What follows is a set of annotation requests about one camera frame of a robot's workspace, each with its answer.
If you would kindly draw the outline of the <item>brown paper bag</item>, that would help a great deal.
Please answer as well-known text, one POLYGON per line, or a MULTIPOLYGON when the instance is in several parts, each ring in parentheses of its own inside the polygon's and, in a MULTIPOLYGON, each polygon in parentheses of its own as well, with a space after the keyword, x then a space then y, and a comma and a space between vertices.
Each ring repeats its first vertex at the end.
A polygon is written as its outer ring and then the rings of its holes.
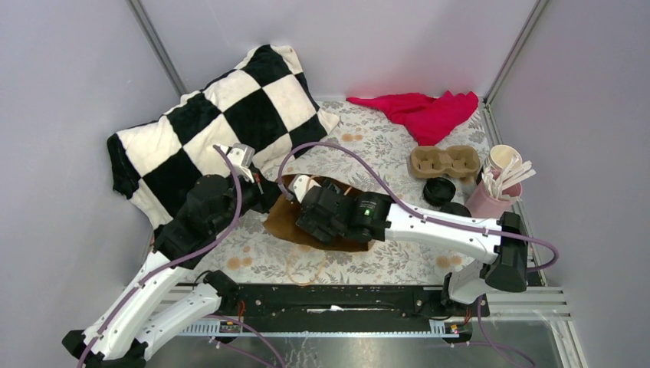
POLYGON ((294 244, 285 261, 285 272, 292 284, 301 287, 316 284, 327 265, 327 254, 332 251, 367 252, 374 245, 375 241, 371 238, 363 241, 342 236, 341 228, 333 224, 331 219, 322 207, 304 208, 300 203, 291 202, 284 196, 278 198, 271 207, 263 225, 275 238, 294 244), (316 250, 323 252, 316 272, 308 280, 296 278, 298 266, 302 262, 302 256, 299 254, 301 248, 308 254, 316 250))

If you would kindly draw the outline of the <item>black paper coffee cup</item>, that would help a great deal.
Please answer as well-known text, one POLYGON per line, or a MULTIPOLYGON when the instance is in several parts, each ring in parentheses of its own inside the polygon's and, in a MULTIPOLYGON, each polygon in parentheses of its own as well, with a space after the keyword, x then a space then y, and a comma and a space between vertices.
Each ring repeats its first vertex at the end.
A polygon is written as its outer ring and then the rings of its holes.
POLYGON ((451 215, 457 215, 461 217, 471 217, 471 212, 469 209, 457 202, 448 202, 442 205, 439 209, 440 212, 444 212, 451 215))

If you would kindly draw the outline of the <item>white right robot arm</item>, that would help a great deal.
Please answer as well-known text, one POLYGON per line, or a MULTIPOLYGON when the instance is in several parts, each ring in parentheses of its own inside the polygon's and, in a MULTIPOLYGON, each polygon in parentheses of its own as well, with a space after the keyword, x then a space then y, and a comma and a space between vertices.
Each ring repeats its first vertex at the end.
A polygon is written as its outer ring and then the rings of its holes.
POLYGON ((473 259, 445 278, 439 303, 458 316, 489 291, 527 289, 527 246, 517 235, 500 234, 505 221, 425 211, 378 192, 344 194, 332 183, 301 176, 290 185, 300 205, 297 226, 325 245, 342 238, 354 242, 404 241, 441 246, 473 259))

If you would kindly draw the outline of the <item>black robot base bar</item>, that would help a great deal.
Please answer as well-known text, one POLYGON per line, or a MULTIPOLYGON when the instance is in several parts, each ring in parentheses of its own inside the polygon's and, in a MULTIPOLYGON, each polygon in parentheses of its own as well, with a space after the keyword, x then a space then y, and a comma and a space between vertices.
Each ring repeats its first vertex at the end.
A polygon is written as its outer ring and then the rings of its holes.
POLYGON ((436 286, 239 284, 223 271, 205 273, 198 284, 221 295, 216 315, 271 336, 431 334, 451 340, 470 337, 472 318, 490 314, 486 300, 472 305, 447 301, 436 286))

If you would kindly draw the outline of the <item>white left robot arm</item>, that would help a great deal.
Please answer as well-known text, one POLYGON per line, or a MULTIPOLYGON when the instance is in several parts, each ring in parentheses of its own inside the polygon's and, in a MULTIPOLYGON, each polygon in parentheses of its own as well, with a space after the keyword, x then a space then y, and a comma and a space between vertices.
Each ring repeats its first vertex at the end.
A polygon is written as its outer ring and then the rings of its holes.
POLYGON ((206 314, 233 312, 235 291, 203 285, 169 310, 153 313, 242 215, 269 212, 280 194, 277 183, 263 176, 253 182, 219 175, 200 178, 176 217, 162 227, 153 251, 120 298, 91 326, 69 331, 64 348, 85 367, 144 367, 176 334, 206 314))

